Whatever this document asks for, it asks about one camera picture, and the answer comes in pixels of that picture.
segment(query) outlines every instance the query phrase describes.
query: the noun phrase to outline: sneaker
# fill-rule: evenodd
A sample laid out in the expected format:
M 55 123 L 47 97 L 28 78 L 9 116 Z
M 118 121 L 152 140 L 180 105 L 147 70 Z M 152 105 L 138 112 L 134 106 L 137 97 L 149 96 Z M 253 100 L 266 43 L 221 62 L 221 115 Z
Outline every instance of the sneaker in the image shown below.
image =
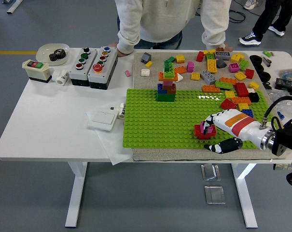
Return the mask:
M 273 26 L 268 27 L 268 30 L 273 31 L 278 37 L 282 37 L 285 33 L 285 31 L 278 31 Z
M 247 10 L 252 10 L 255 6 L 258 6 L 257 0 L 247 0 L 246 4 L 243 6 Z
M 261 41 L 262 40 L 258 39 L 253 32 L 251 32 L 251 34 L 247 35 L 246 37 L 239 38 L 239 42 L 247 46 L 258 46 L 261 44 Z

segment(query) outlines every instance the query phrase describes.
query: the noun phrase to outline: jeans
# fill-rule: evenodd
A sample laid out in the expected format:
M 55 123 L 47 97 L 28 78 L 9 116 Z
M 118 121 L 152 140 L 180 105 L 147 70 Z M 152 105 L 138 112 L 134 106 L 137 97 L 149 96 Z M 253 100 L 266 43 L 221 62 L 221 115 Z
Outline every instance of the jeans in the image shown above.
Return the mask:
M 117 17 L 118 31 L 120 31 L 120 19 Z M 170 49 L 178 50 L 182 41 L 182 31 L 175 35 L 170 40 L 160 43 L 149 42 L 145 40 L 140 40 L 137 45 L 134 46 L 135 49 Z
M 278 31 L 285 31 L 285 27 L 292 17 L 292 0 L 266 0 L 265 9 L 252 29 L 257 38 L 263 38 L 263 34 L 265 34 L 268 27 L 271 26 L 280 7 L 281 11 L 279 13 L 279 18 L 272 26 Z

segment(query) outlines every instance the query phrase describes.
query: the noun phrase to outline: white hoodie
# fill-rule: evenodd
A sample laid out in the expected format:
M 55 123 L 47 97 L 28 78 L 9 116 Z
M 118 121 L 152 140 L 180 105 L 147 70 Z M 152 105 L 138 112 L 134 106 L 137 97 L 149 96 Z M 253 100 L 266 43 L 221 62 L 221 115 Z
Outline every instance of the white hoodie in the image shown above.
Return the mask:
M 177 35 L 194 17 L 200 0 L 115 0 L 120 18 L 120 52 L 129 54 L 140 39 L 159 43 Z M 225 48 L 231 0 L 201 1 L 202 42 Z

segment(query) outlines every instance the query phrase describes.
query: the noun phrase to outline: white bowl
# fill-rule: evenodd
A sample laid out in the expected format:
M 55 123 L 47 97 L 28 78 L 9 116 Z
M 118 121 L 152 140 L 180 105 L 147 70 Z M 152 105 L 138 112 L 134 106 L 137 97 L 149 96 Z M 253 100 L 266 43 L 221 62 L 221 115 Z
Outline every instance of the white bowl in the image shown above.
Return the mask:
M 51 61 L 49 55 L 54 53 L 57 49 L 64 49 L 66 56 L 63 59 L 57 59 L 56 61 Z M 64 43 L 49 43 L 45 44 L 39 48 L 38 52 L 36 53 L 36 60 L 42 63 L 49 63 L 49 65 L 61 65 L 64 64 L 69 57 L 69 50 L 70 47 Z

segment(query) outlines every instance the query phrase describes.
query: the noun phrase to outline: person's hand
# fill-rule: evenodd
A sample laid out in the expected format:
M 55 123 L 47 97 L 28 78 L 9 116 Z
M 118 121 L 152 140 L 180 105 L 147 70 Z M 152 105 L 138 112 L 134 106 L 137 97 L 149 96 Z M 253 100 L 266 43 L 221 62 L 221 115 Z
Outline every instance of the person's hand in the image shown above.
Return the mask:
M 107 47 L 117 47 L 117 42 L 113 42 L 113 43 L 111 43 L 111 44 L 109 44 L 109 45 L 107 45 Z M 124 54 L 124 53 L 122 53 L 122 52 L 120 52 L 118 49 L 117 49 L 117 56 L 118 57 L 125 57 L 125 56 L 127 56 L 128 54 Z
M 225 49 L 224 49 L 225 52 L 232 52 L 233 50 L 234 50 L 233 47 L 228 46 L 227 43 L 225 44 Z

